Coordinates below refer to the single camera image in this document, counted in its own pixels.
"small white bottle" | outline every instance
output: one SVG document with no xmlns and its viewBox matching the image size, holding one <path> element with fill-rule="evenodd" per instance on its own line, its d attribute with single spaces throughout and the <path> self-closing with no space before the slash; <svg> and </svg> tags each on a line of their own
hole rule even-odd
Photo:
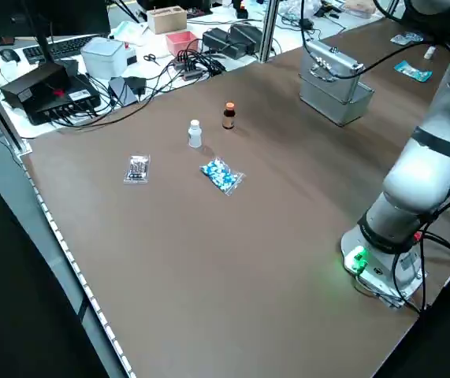
<svg viewBox="0 0 450 378">
<path fill-rule="evenodd" d="M 426 54 L 424 54 L 424 58 L 430 60 L 435 54 L 436 50 L 437 48 L 435 46 L 430 46 L 430 48 L 426 51 Z"/>
<path fill-rule="evenodd" d="M 199 148 L 202 146 L 202 129 L 199 120 L 192 120 L 188 129 L 188 144 L 190 147 Z"/>
</svg>

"led strip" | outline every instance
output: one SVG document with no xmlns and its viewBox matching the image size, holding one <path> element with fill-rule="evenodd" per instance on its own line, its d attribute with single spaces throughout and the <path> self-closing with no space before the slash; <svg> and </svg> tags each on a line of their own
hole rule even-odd
<svg viewBox="0 0 450 378">
<path fill-rule="evenodd" d="M 84 278 L 84 275 L 81 272 L 79 265 L 77 264 L 76 260 L 74 259 L 73 254 L 69 250 L 69 246 L 65 242 L 64 237 L 62 236 L 61 232 L 58 229 L 56 222 L 53 219 L 53 216 L 51 215 L 50 211 L 48 210 L 48 206 L 46 205 L 46 203 L 44 203 L 43 197 L 39 193 L 39 190 L 35 186 L 34 181 L 30 177 L 30 174 L 28 173 L 28 170 L 26 169 L 23 162 L 22 162 L 22 166 L 23 166 L 25 175 L 28 178 L 28 181 L 32 185 L 32 189 L 34 189 L 35 196 L 37 197 L 37 201 L 38 201 L 39 205 L 41 206 L 41 209 L 44 212 L 44 216 L 46 217 L 48 223 L 50 224 L 51 230 L 53 230 L 53 233 L 54 233 L 55 237 L 57 238 L 58 243 L 60 244 L 61 250 L 64 252 L 65 257 L 67 258 L 67 262 L 71 265 L 74 273 L 76 274 L 77 279 L 80 281 L 81 287 L 83 288 L 84 293 L 88 297 L 88 299 L 91 303 L 91 307 L 95 311 L 95 315 L 99 319 L 100 324 L 102 325 L 102 328 L 107 335 L 107 339 L 109 339 L 111 346 L 113 347 L 114 351 L 116 352 L 116 355 L 120 359 L 123 369 L 126 371 L 129 378 L 136 378 L 137 376 L 132 371 L 132 366 L 128 362 L 128 359 L 125 356 L 125 353 L 123 352 L 123 349 L 121 348 L 121 345 L 120 345 L 119 341 L 117 340 L 117 337 L 114 334 L 113 329 L 110 326 L 110 323 L 107 321 L 106 315 L 104 315 L 104 312 L 102 311 L 102 308 L 99 305 L 99 301 L 97 300 L 97 297 L 95 297 L 95 295 L 93 294 L 93 291 L 91 291 L 90 285 Z"/>
</svg>

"computer mouse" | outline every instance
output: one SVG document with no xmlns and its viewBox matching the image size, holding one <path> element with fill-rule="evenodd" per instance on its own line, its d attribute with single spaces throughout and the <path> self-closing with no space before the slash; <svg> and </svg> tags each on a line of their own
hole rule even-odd
<svg viewBox="0 0 450 378">
<path fill-rule="evenodd" d="M 0 50 L 0 56 L 3 61 L 15 61 L 16 63 L 20 61 L 20 56 L 16 53 L 15 50 Z"/>
</svg>

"pink box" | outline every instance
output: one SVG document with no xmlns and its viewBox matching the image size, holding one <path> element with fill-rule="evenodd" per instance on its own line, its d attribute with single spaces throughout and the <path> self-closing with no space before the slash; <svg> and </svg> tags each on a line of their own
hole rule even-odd
<svg viewBox="0 0 450 378">
<path fill-rule="evenodd" d="M 186 50 L 187 48 L 199 50 L 198 38 L 190 31 L 168 34 L 165 37 L 167 38 L 167 47 L 174 57 L 177 56 L 179 51 Z"/>
</svg>

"plastic bag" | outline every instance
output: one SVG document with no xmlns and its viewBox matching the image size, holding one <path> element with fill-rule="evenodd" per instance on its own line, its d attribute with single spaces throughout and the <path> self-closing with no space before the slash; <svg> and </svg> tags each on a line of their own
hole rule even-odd
<svg viewBox="0 0 450 378">
<path fill-rule="evenodd" d="M 123 178 L 124 183 L 147 183 L 149 174 L 150 155 L 132 155 L 128 159 L 127 172 Z"/>
<path fill-rule="evenodd" d="M 226 195 L 231 195 L 246 176 L 241 172 L 232 171 L 219 157 L 200 167 L 200 170 Z"/>
<path fill-rule="evenodd" d="M 406 46 L 410 42 L 422 42 L 424 38 L 421 35 L 412 33 L 410 31 L 404 33 L 404 35 L 395 35 L 391 38 L 391 42 L 400 45 L 400 46 Z"/>
<path fill-rule="evenodd" d="M 285 0 L 279 3 L 278 13 L 292 20 L 299 20 L 302 0 Z M 312 18 L 321 8 L 321 0 L 306 0 L 303 4 L 303 18 Z"/>
<path fill-rule="evenodd" d="M 431 71 L 420 71 L 418 69 L 415 69 L 411 65 L 407 63 L 407 61 L 402 61 L 399 63 L 395 70 L 398 72 L 403 73 L 404 75 L 407 75 L 411 77 L 412 79 L 416 79 L 417 81 L 420 81 L 421 83 L 425 83 L 432 75 L 433 73 Z"/>
</svg>

